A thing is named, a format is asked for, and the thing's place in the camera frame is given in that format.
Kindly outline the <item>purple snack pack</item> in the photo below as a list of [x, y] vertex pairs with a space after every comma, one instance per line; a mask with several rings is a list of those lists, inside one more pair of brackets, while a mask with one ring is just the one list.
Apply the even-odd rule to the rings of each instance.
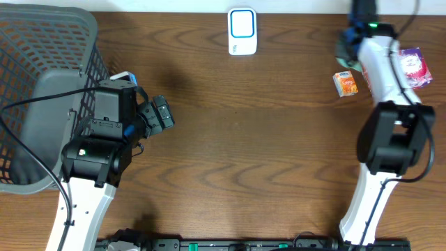
[[412, 89], [422, 88], [433, 81], [420, 48], [414, 47], [401, 50], [399, 58], [407, 83]]

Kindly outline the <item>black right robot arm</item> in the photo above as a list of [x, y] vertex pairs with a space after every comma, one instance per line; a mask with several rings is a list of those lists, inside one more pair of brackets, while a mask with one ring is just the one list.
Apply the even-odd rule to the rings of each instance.
[[407, 83], [401, 65], [399, 37], [417, 17], [420, 5], [397, 31], [380, 22], [375, 0], [353, 0], [348, 28], [337, 43], [338, 62], [360, 71], [374, 109], [356, 145], [360, 173], [350, 206], [339, 223], [341, 246], [347, 250], [376, 248], [376, 228], [393, 189], [421, 181], [432, 169], [436, 114], [423, 105]]

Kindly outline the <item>orange Top chocolate bar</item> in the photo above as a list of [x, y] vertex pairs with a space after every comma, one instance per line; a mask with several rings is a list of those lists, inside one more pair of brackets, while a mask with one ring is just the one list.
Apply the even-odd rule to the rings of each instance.
[[365, 82], [367, 83], [367, 87], [368, 87], [370, 93], [372, 93], [370, 80], [369, 80], [369, 74], [367, 72], [367, 69], [364, 66], [361, 66], [361, 70], [362, 70], [363, 78], [365, 79]]

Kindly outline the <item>teal snack packet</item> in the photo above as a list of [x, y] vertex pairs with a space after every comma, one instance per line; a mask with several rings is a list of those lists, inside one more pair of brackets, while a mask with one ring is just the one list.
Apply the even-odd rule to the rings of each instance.
[[351, 58], [347, 52], [343, 50], [336, 50], [335, 58], [338, 64], [340, 64], [341, 66], [358, 71], [360, 73], [362, 72], [362, 67], [360, 65], [360, 62]]

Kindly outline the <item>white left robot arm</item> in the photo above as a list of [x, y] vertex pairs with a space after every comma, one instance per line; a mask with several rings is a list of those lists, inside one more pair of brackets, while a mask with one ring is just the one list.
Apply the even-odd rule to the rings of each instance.
[[93, 116], [79, 123], [61, 150], [61, 185], [47, 250], [93, 250], [121, 176], [142, 139], [174, 126], [164, 96], [148, 98], [131, 81], [102, 80]]

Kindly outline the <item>small orange snack packet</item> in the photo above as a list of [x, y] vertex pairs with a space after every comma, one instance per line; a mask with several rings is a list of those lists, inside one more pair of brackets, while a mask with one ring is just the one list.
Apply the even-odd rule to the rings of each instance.
[[353, 96], [358, 92], [351, 71], [335, 73], [332, 78], [340, 97]]

